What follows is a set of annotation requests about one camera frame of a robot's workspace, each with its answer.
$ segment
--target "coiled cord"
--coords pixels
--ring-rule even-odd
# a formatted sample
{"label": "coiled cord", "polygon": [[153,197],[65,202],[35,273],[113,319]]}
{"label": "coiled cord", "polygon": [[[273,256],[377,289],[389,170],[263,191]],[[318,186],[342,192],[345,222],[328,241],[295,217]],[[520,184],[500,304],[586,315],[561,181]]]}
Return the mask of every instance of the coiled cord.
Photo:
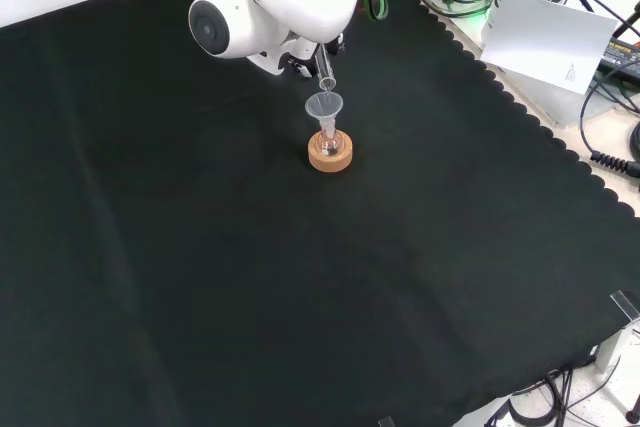
{"label": "coiled cord", "polygon": [[614,157],[612,155],[603,154],[602,152],[598,152],[597,150],[594,150],[591,153],[591,160],[622,174],[626,174],[629,170],[629,161],[619,159],[618,157]]}
{"label": "coiled cord", "polygon": [[[604,77],[601,77],[600,79],[598,79],[596,84],[593,87],[591,87],[591,89],[589,90],[589,93],[587,94],[586,99],[584,99],[584,103],[582,104],[582,110],[580,111],[579,125],[580,125],[580,135],[582,136],[582,141],[584,142],[584,145],[587,147],[587,149],[589,149],[589,151],[591,152],[591,160],[593,162],[597,162],[598,164],[604,167],[607,167],[611,170],[614,170],[616,172],[626,174],[629,177],[634,177],[636,179],[639,179],[640,178],[640,162],[632,162],[632,161],[619,159],[618,157],[603,154],[602,152],[594,150],[593,147],[591,147],[591,144],[589,144],[589,141],[587,140],[587,136],[584,131],[584,113],[587,110],[587,105],[589,105],[589,100],[591,100],[591,97],[593,96],[593,94],[600,87],[602,87],[602,84],[604,84],[607,80],[609,80],[615,74],[617,74],[623,69],[626,69],[627,67],[630,67],[636,64],[640,64],[640,60],[633,60],[631,62],[627,62],[626,64],[620,65],[615,69],[611,70],[611,72],[609,72]],[[633,112],[635,114],[640,114],[640,109],[636,107],[635,104],[633,104],[633,102],[631,103],[630,106],[625,106],[625,108],[630,112]]]}
{"label": "coiled cord", "polygon": [[631,149],[631,154],[633,155],[633,158],[636,159],[636,162],[640,162],[640,123],[636,125],[635,129],[633,129],[629,148]]}

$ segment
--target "white paper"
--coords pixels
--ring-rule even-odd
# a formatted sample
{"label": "white paper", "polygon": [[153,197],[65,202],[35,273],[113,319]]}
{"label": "white paper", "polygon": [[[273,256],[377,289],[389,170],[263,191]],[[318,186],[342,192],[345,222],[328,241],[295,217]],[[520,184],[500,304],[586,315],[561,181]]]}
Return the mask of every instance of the white paper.
{"label": "white paper", "polygon": [[545,0],[498,0],[481,60],[584,94],[616,20]]}

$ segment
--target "test tube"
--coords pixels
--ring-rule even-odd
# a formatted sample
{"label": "test tube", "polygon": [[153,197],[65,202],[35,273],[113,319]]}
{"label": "test tube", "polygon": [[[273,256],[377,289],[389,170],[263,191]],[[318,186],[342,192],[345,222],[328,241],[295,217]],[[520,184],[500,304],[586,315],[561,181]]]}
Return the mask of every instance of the test tube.
{"label": "test tube", "polygon": [[325,92],[330,92],[335,89],[336,78],[333,75],[333,68],[329,62],[329,54],[324,44],[319,44],[318,50],[316,50],[316,67],[318,69],[320,88]]}
{"label": "test tube", "polygon": [[338,155],[344,149],[342,136],[336,130],[336,116],[342,106],[342,97],[335,92],[320,92],[307,100],[307,113],[320,123],[321,133],[317,138],[316,149],[322,155]]}

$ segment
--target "white device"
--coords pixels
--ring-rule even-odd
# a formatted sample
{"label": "white device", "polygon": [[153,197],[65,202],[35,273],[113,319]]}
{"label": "white device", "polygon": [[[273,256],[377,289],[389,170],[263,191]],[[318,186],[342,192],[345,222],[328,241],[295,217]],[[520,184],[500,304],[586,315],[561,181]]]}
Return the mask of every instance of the white device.
{"label": "white device", "polygon": [[318,44],[341,37],[357,2],[195,0],[189,10],[189,25],[198,44],[214,57],[248,57],[275,75],[289,62],[303,75],[311,76],[322,65],[307,61],[318,51]]}

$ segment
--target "wooden holder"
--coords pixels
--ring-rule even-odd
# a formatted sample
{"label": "wooden holder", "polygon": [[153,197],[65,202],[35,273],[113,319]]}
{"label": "wooden holder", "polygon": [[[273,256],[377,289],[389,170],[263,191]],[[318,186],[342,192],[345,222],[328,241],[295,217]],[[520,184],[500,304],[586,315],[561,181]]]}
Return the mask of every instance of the wooden holder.
{"label": "wooden holder", "polygon": [[338,155],[322,155],[322,153],[318,152],[316,148],[318,145],[317,139],[322,132],[318,132],[309,140],[309,145],[307,146],[309,162],[320,172],[333,174],[346,169],[349,167],[349,164],[351,164],[351,160],[353,159],[353,142],[351,141],[351,137],[340,130],[337,132],[342,136],[342,140],[344,141],[344,149]]}

